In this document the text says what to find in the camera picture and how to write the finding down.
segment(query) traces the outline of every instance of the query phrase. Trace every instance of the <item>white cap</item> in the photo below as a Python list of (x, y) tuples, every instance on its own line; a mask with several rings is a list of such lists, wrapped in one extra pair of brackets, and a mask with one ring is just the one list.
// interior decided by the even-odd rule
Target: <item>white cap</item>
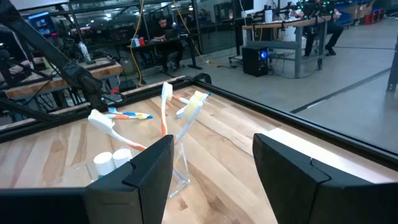
[(112, 160), (112, 153), (102, 152), (94, 158), (95, 168), (99, 175), (106, 175), (116, 169)]
[(132, 159), (130, 149), (122, 148), (113, 153), (113, 161), (116, 165), (116, 168), (119, 168), (126, 162), (130, 161), (130, 159)]

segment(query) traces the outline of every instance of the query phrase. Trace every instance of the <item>workbench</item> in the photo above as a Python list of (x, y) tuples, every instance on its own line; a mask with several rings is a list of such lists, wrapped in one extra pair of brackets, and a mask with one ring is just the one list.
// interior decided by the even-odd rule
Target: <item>workbench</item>
[[(113, 65), (101, 67), (102, 65), (106, 65), (111, 62), (111, 60), (106, 57), (98, 58), (94, 61), (95, 61), (95, 63), (90, 64), (90, 65), (87, 65), (86, 63), (79, 63), (79, 64), (80, 64), (80, 66), (82, 66), (85, 69), (100, 67), (100, 68), (97, 68), (94, 70), (90, 70), (90, 73), (93, 75), (93, 77), (100, 79), (100, 80), (107, 79), (107, 78), (113, 78), (113, 77), (119, 75), (123, 70), (122, 66), (120, 64), (118, 64), (117, 62), (114, 62)], [(44, 70), (41, 72), (46, 75), (51, 75), (52, 71), (53, 71), (52, 69), (47, 69), (47, 70)], [(29, 81), (29, 80), (35, 80), (38, 78), (41, 78), (41, 76), (33, 73), (31, 76), (27, 77), (22, 82)], [(43, 82), (33, 83), (33, 84), (19, 86), (19, 87), (15, 87), (15, 88), (10, 88), (10, 89), (6, 90), (6, 95), (8, 98), (12, 98), (12, 99), (16, 100), (16, 99), (20, 99), (20, 98), (27, 98), (29, 96), (34, 95), (44, 85), (45, 86), (43, 87), (41, 93), (48, 93), (48, 92), (52, 92), (52, 91), (69, 88), (69, 85), (61, 77), (55, 77), (55, 78), (53, 78), (53, 80), (51, 82), (49, 82), (48, 84), (46, 84), (46, 83), (47, 83), (47, 81), (43, 81)]]
[[(248, 41), (247, 47), (264, 47), (270, 49), (287, 49), (294, 50), (294, 58), (282, 58), (283, 60), (290, 60), (294, 62), (294, 78), (300, 78), (301, 74), (301, 64), (309, 62), (312, 60), (318, 60), (318, 70), (322, 69), (322, 59), (324, 58), (325, 39), (327, 32), (328, 21), (330, 21), (331, 16), (320, 16), (317, 18), (306, 19), (306, 20), (294, 20), (294, 21), (275, 21), (267, 24), (256, 24), (253, 26), (243, 26), (246, 30), (246, 37), (248, 40), (253, 40), (253, 32), (255, 29), (273, 29), (273, 28), (287, 28), (296, 27), (295, 31), (295, 41)], [(312, 26), (318, 23), (320, 25), (320, 35), (319, 35), (319, 49), (318, 55), (303, 58), (302, 56), (302, 37), (303, 28), (306, 26)]]
[[(188, 85), (184, 78), (169, 80), (176, 95), (189, 98), (195, 91), (212, 94), (183, 139), (190, 184), (168, 200), (164, 224), (277, 223), (254, 164), (254, 133), (265, 134), (370, 182), (398, 181), (398, 172), (339, 147), (337, 139), (332, 144), (324, 136), (319, 138), (313, 135), (315, 132), (299, 130), (288, 120), (276, 119), (271, 112), (258, 112), (258, 103), (249, 103), (204, 82)], [(155, 96), (118, 108), (153, 114), (154, 119), (116, 120), (115, 130), (146, 146), (159, 140), (161, 89), (162, 83), (156, 83), (123, 93), (141, 98), (154, 92)], [(185, 124), (175, 115), (183, 106), (176, 100), (167, 102), (166, 120), (171, 134), (178, 133)], [(46, 187), (76, 165), (123, 146), (91, 125), (87, 118), (4, 142), (0, 144), (0, 188)]]

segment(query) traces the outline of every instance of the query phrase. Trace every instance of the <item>wooden tabletop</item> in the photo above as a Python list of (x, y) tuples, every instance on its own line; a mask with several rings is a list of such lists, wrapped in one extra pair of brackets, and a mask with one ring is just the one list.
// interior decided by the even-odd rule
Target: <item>wooden tabletop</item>
[[(318, 16), (318, 23), (327, 22), (331, 19), (331, 16)], [(315, 24), (316, 19), (306, 19), (293, 22), (285, 22), (283, 27), (305, 27)], [(259, 24), (254, 26), (255, 29), (266, 29), (266, 28), (282, 28), (281, 22), (273, 22), (268, 24)], [(253, 29), (253, 26), (243, 26), (243, 29)]]
[[(190, 86), (174, 93), (188, 98), (195, 90), (206, 92)], [(117, 120), (115, 130), (150, 146), (162, 135), (160, 105), (161, 97), (156, 96), (118, 108), (153, 114), (154, 119)], [(179, 132), (185, 124), (175, 116), (183, 106), (175, 100), (167, 103), (169, 133)], [(277, 223), (254, 165), (254, 133), (374, 183), (398, 180), (393, 170), (212, 94), (183, 139), (191, 182), (168, 200), (163, 223)], [(0, 144), (0, 188), (46, 186), (71, 166), (120, 147), (122, 143), (87, 119), (5, 142)]]
[[(90, 68), (90, 67), (110, 63), (108, 58), (99, 58), (99, 59), (96, 59), (95, 62), (96, 63), (91, 64), (91, 65), (87, 65), (86, 63), (80, 63), (80, 65), (83, 68)], [(122, 72), (122, 70), (123, 70), (122, 66), (120, 64), (116, 63), (115, 65), (110, 65), (108, 67), (91, 70), (90, 73), (95, 78), (101, 78), (101, 77), (104, 77), (107, 75), (119, 74)], [(52, 70), (47, 69), (42, 72), (44, 74), (51, 75)], [(24, 81), (35, 80), (38, 78), (42, 78), (42, 77), (38, 74), (33, 73), (31, 76), (27, 77)], [(43, 85), (45, 85), (47, 82), (48, 81), (43, 81), (43, 82), (33, 83), (30, 85), (11, 88), (6, 91), (6, 95), (9, 98), (16, 98), (16, 97), (20, 97), (20, 96), (24, 96), (24, 95), (31, 95), (31, 94), (34, 94), (37, 91), (39, 91), (43, 87)], [(60, 77), (56, 77), (50, 83), (48, 83), (42, 90), (49, 90), (49, 89), (53, 89), (53, 88), (57, 88), (57, 87), (61, 87), (61, 86), (67, 86), (67, 85), (68, 85), (68, 83), (65, 80), (61, 79)]]

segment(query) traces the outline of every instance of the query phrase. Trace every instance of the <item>blue light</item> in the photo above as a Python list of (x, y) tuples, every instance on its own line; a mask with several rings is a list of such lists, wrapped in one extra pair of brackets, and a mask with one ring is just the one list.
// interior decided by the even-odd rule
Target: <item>blue light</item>
[(263, 51), (261, 52), (260, 57), (261, 57), (261, 59), (266, 59), (266, 58), (267, 58), (267, 52), (266, 52), (265, 50), (263, 50)]

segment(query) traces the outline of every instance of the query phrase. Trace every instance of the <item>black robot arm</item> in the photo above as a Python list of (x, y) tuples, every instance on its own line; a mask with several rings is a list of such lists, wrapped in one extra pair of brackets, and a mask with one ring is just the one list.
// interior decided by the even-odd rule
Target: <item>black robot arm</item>
[(92, 107), (96, 108), (102, 104), (101, 81), (94, 78), (79, 64), (69, 60), (30, 24), (26, 23), (9, 0), (0, 0), (0, 24), (10, 28), (18, 37), (22, 37), (30, 46), (40, 51), (49, 62), (58, 68), (60, 76), (71, 87), (83, 90), (86, 100), (91, 103)]

